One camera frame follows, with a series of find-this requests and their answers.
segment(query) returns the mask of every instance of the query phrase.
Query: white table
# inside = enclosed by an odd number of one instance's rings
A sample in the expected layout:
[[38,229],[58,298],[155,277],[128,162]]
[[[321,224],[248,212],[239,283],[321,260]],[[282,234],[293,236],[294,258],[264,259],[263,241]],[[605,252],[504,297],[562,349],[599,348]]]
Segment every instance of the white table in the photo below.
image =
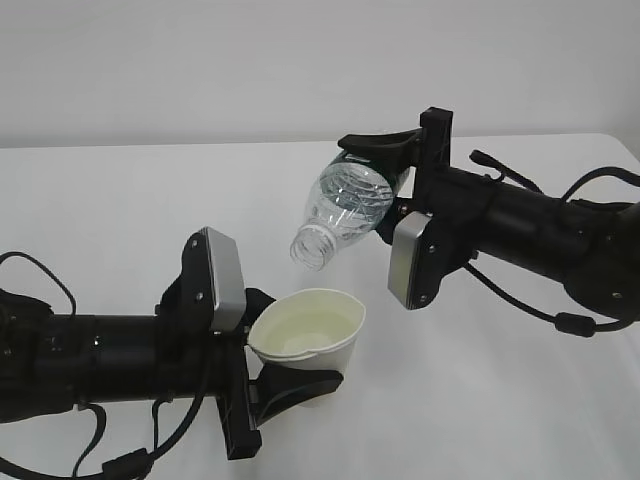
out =
[[[453,164],[472,169],[473,148],[552,195],[597,166],[640,170],[603,135],[459,138]],[[429,308],[407,312],[386,289],[390,252],[373,234],[319,274],[290,261],[309,187],[336,151],[332,142],[0,150],[0,250],[25,250],[49,265],[81,313],[151,313],[178,273],[184,242],[203,225],[237,239],[248,286],[276,297],[333,287],[368,307],[330,402],[275,418],[261,429],[255,459],[227,462],[208,399],[151,478],[636,479],[640,326],[591,340],[562,335],[465,272],[447,278]],[[603,179],[583,196],[636,201],[638,192]],[[582,311],[560,285],[487,256],[478,264],[543,310]],[[7,262],[0,285],[68,311],[26,263]],[[187,404],[163,407],[163,438]],[[148,402],[109,405],[108,413],[105,439],[81,473],[151,445]],[[69,474],[93,428],[86,412],[1,426],[0,454]]]

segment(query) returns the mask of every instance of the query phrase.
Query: cable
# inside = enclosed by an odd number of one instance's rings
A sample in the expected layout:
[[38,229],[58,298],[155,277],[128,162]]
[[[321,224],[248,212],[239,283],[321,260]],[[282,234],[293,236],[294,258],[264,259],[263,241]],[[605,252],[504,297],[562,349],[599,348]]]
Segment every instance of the cable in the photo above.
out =
[[157,460],[162,455],[167,453],[173,446],[180,441],[180,439],[184,436],[186,431],[189,429],[193,420],[196,418],[198,410],[202,406],[202,402],[207,393],[207,386],[209,384],[209,374],[211,372],[211,341],[209,338],[206,340],[206,345],[204,348],[204,359],[203,359],[203,368],[200,377],[200,385],[198,386],[198,390],[193,397],[193,401],[189,406],[189,410],[187,410],[186,415],[182,419],[178,428],[171,434],[169,438],[167,438],[162,445],[160,445],[157,449],[151,452],[149,455],[153,460]]
[[600,177],[615,177],[618,180],[622,180],[634,187],[640,187],[640,176],[635,173],[631,173],[629,170],[625,170],[620,167],[601,167],[591,170],[589,173],[580,177],[569,189],[565,192],[558,201],[558,207],[562,207],[571,196],[576,193],[583,185],[589,183],[591,180],[595,180]]
[[[200,378],[200,384],[198,386],[198,390],[193,397],[193,401],[189,406],[189,410],[185,414],[182,422],[176,430],[171,434],[165,442],[160,445],[153,452],[148,453],[147,457],[150,465],[164,454],[166,454],[171,448],[175,446],[176,443],[180,441],[180,439],[184,436],[186,431],[189,429],[193,420],[195,419],[198,410],[202,406],[202,402],[207,392],[207,386],[209,383],[209,374],[211,372],[211,348],[210,348],[210,339],[207,338],[206,345],[204,347],[204,355],[203,355],[203,366],[202,366],[202,374]],[[102,473],[95,473],[93,475],[84,475],[79,477],[58,477],[55,475],[47,475],[44,473],[34,472],[32,470],[20,467],[14,463],[5,460],[0,457],[0,472],[5,475],[9,475],[11,477],[17,478],[18,480],[106,480],[107,476]]]
[[[0,265],[5,260],[12,257],[20,257],[20,258],[29,260],[31,263],[33,263],[38,268],[40,268],[40,270],[42,270],[49,278],[51,278],[51,280],[53,280],[56,283],[56,285],[58,285],[62,289],[62,291],[65,293],[65,295],[69,299],[69,302],[71,303],[71,316],[69,317],[69,321],[73,321],[76,317],[76,300],[71,294],[71,292],[69,291],[69,289],[58,279],[58,277],[56,277],[54,273],[51,270],[49,270],[49,268],[47,268],[39,260],[23,252],[7,252],[0,255]],[[11,477],[17,478],[18,480],[107,480],[108,478],[111,478],[113,474],[105,473],[104,471],[105,465],[112,464],[110,467],[112,467],[114,470],[117,470],[118,468],[122,467],[121,463],[118,463],[119,460],[122,459],[124,461],[131,461],[132,463],[134,461],[139,462],[141,460],[142,455],[144,455],[144,458],[142,458],[142,460],[145,460],[149,468],[151,468],[155,460],[159,459],[164,454],[166,454],[169,450],[171,450],[171,448],[175,446],[176,443],[180,441],[180,439],[184,436],[186,431],[189,429],[189,427],[193,423],[193,420],[195,419],[198,411],[200,410],[200,407],[202,406],[202,402],[207,392],[209,375],[211,372],[210,344],[211,344],[210,338],[207,337],[204,344],[204,352],[203,352],[203,360],[202,360],[203,365],[202,365],[202,373],[200,377],[200,384],[198,385],[198,390],[193,397],[193,401],[191,402],[191,405],[189,406],[187,413],[182,419],[182,422],[180,423],[180,425],[178,425],[176,430],[171,434],[171,436],[167,438],[167,440],[165,440],[165,442],[162,445],[160,445],[158,448],[154,448],[153,452],[147,453],[145,450],[138,450],[136,452],[131,452],[130,454],[124,455],[122,457],[119,457],[115,460],[112,460],[110,462],[106,462],[105,464],[103,464],[103,472],[101,473],[95,473],[93,475],[77,476],[77,470],[78,470],[78,467],[80,466],[80,463],[91,452],[91,450],[95,448],[94,443],[97,444],[97,442],[102,437],[103,432],[100,433],[100,430],[101,430],[101,425],[103,420],[106,425],[106,414],[104,416],[104,419],[102,419],[102,416],[101,416],[102,414],[98,413],[99,409],[102,409],[102,407],[95,406],[97,408],[94,410],[89,406],[90,405],[89,404],[87,405],[87,408],[90,408],[96,414],[96,420],[97,420],[96,433],[94,434],[94,437],[91,440],[87,449],[85,449],[85,451],[82,453],[82,455],[78,459],[78,462],[74,467],[74,474],[71,477],[59,477],[56,475],[48,475],[40,472],[34,472],[33,470],[29,470],[27,468],[23,468],[14,463],[11,463],[10,461],[2,457],[0,457],[0,472],[4,473],[5,475],[9,475]],[[154,428],[154,447],[155,447],[155,444],[157,443],[156,430],[157,430],[157,427]]]
[[86,405],[84,405],[84,407],[87,410],[91,410],[95,414],[96,431],[93,434],[93,438],[89,442],[89,445],[87,445],[87,448],[85,448],[84,451],[80,454],[80,457],[78,457],[78,461],[73,466],[71,478],[78,478],[78,469],[80,468],[80,464],[85,458],[87,458],[87,455],[89,455],[93,451],[93,449],[98,446],[98,443],[100,442],[100,440],[102,440],[104,431],[107,428],[107,412],[104,411],[104,408],[93,403],[87,403]]
[[64,292],[64,294],[69,299],[69,303],[71,303],[71,316],[69,317],[69,321],[73,321],[76,318],[76,299],[73,297],[73,295],[71,294],[69,289],[66,287],[66,285],[62,283],[60,279],[58,279],[58,277],[56,277],[55,274],[51,270],[49,270],[42,262],[40,262],[39,260],[35,259],[31,255],[24,252],[3,253],[2,255],[0,255],[0,265],[2,265],[2,263],[4,263],[5,260],[12,257],[20,257],[20,258],[29,260],[36,267],[42,270],[51,280],[53,280],[55,284],[58,285],[58,287],[60,287],[60,289]]
[[484,284],[487,288],[489,288],[489,290],[491,290],[493,293],[495,293],[500,298],[507,301],[514,307],[522,310],[525,313],[528,313],[529,315],[533,315],[534,317],[539,318],[540,320],[544,320],[545,322],[550,322],[555,324],[555,321],[556,321],[555,317],[549,315],[548,313],[544,313],[538,310],[537,308],[532,307],[531,305],[527,305],[526,303],[521,302],[517,298],[509,295],[507,292],[505,292],[502,288],[500,288],[498,285],[493,283],[488,277],[486,277],[482,272],[480,272],[473,265],[467,263],[464,266],[464,269],[467,272],[469,272],[471,275],[476,277],[480,282],[482,282],[482,284]]

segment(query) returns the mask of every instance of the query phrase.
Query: plastic water bottle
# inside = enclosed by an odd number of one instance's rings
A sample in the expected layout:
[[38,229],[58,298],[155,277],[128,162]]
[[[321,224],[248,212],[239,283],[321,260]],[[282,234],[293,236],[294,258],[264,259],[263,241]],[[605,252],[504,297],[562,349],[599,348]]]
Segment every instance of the plastic water bottle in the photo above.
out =
[[391,175],[374,162],[342,152],[311,187],[304,224],[291,257],[313,270],[376,228],[406,175]]

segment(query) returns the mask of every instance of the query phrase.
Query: white paper cup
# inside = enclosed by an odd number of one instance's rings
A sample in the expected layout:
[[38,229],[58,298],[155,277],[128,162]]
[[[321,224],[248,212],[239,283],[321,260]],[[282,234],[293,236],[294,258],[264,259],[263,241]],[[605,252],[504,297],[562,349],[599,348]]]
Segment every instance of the white paper cup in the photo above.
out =
[[365,312],[364,305],[347,293],[301,290],[262,312],[248,344],[263,362],[344,373]]

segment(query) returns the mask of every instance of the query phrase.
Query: white background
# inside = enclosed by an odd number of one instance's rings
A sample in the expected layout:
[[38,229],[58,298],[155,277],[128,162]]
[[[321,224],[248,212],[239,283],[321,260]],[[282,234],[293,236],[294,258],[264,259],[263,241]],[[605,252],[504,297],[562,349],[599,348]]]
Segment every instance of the white background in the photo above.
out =
[[[636,160],[611,137],[458,138],[561,195],[607,157]],[[371,234],[320,273],[290,261],[311,182],[333,142],[0,149],[0,246],[23,249],[60,275],[81,313],[148,315],[179,270],[189,235],[209,224],[238,242],[247,285],[282,298],[337,288],[368,309],[346,380],[328,403],[261,427],[252,460],[228,462],[213,399],[149,480],[637,480],[640,325],[590,340],[557,333],[492,295],[465,272],[447,277],[426,309],[407,312],[387,291],[389,248]],[[588,198],[637,199],[612,179]],[[582,313],[561,286],[481,255],[478,267],[548,312]],[[64,296],[19,260],[0,286],[51,302]],[[186,399],[162,407],[161,437]],[[81,473],[152,439],[150,402],[107,406],[104,441]],[[91,438],[91,414],[0,426],[0,456],[68,475]]]
[[606,132],[640,153],[637,0],[0,0],[0,147]]

